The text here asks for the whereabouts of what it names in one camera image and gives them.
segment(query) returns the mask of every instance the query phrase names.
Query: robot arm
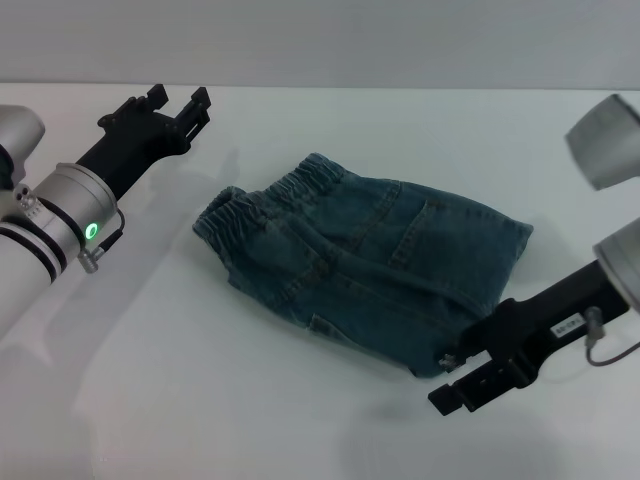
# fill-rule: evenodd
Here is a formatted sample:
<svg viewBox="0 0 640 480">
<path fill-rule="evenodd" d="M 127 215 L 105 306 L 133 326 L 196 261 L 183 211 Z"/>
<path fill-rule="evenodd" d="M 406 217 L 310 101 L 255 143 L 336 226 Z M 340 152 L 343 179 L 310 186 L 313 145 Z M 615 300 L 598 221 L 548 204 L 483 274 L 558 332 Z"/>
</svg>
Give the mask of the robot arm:
<svg viewBox="0 0 640 480">
<path fill-rule="evenodd" d="M 566 136 L 569 149 L 591 185 L 607 188 L 640 176 L 640 117 L 618 95 L 589 111 Z M 587 335 L 587 359 L 604 336 L 602 325 L 633 307 L 640 311 L 640 219 L 594 247 L 597 261 L 524 302 L 513 299 L 468 328 L 460 342 L 439 356 L 451 371 L 487 351 L 491 360 L 453 385 L 429 394 L 443 415 L 463 405 L 471 412 L 512 388 L 525 388 L 538 377 L 555 351 Z"/>
<path fill-rule="evenodd" d="M 188 152 L 209 122 L 205 88 L 175 118 L 156 112 L 167 101 L 162 85 L 130 98 L 100 119 L 105 135 L 96 145 L 78 162 L 57 165 L 33 190 L 18 182 L 44 126 L 27 108 L 0 107 L 0 337 L 74 258 L 88 273 L 98 269 L 122 235 L 124 216 L 97 249 L 86 245 L 120 213 L 118 200 L 154 162 Z"/>
</svg>

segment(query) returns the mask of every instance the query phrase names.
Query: white surface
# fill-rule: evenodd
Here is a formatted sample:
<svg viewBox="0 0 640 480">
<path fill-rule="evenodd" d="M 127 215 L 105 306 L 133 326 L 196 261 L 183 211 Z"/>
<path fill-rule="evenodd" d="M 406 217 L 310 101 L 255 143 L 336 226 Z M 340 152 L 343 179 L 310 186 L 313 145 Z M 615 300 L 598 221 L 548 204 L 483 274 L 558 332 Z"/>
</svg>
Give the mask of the white surface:
<svg viewBox="0 0 640 480">
<path fill-rule="evenodd" d="M 100 137 L 140 86 L 0 87 L 48 132 L 35 185 Z M 193 88 L 168 89 L 171 113 Z M 595 480 L 637 474 L 640 355 L 587 368 L 581 343 L 530 388 L 442 418 L 446 380 L 310 338 L 226 283 L 192 232 L 225 186 L 265 188 L 319 151 L 535 225 L 506 292 L 524 299 L 593 259 L 640 210 L 640 186 L 596 193 L 564 133 L 605 92 L 210 89 L 212 123 L 123 199 L 127 229 L 87 277 L 76 263 L 0 343 L 0 478 Z M 625 95 L 640 106 L 640 94 Z M 629 314 L 598 357 L 640 338 Z"/>
<path fill-rule="evenodd" d="M 0 80 L 638 88 L 631 0 L 4 0 Z"/>
<path fill-rule="evenodd" d="M 0 235 L 0 265 L 2 337 L 51 284 L 51 276 L 33 253 L 4 235 Z"/>
</svg>

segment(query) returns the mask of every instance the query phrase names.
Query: back pocket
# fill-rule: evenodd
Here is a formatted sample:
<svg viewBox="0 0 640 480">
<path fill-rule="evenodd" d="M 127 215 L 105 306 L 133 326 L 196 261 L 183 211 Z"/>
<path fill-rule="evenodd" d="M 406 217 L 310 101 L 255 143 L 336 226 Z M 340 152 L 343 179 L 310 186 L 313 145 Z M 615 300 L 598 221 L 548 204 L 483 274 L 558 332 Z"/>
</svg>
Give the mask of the back pocket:
<svg viewBox="0 0 640 480">
<path fill-rule="evenodd" d="M 316 303 L 313 310 L 305 302 L 298 305 L 300 310 L 322 312 L 309 314 L 312 333 L 406 365 L 421 376 L 441 372 L 435 353 L 455 341 L 460 322 L 442 323 L 340 273 L 331 278 L 326 293 L 325 301 Z"/>
<path fill-rule="evenodd" d="M 229 283 L 272 310 L 329 273 L 328 263 L 293 230 L 294 221 L 266 221 L 247 235 L 227 267 Z"/>
<path fill-rule="evenodd" d="M 532 228 L 483 205 L 425 202 L 389 259 L 489 315 L 500 300 Z"/>
</svg>

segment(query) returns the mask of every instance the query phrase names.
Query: denim shorts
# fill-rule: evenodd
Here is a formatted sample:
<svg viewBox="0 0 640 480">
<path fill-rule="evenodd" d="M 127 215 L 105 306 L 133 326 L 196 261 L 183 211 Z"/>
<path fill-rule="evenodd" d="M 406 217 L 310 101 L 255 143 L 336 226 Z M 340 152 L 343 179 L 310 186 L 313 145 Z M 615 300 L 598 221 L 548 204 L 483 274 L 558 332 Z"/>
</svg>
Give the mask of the denim shorts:
<svg viewBox="0 0 640 480">
<path fill-rule="evenodd" d="M 497 305 L 533 228 L 312 154 L 264 191 L 225 189 L 194 230 L 281 318 L 433 376 L 436 354 Z"/>
</svg>

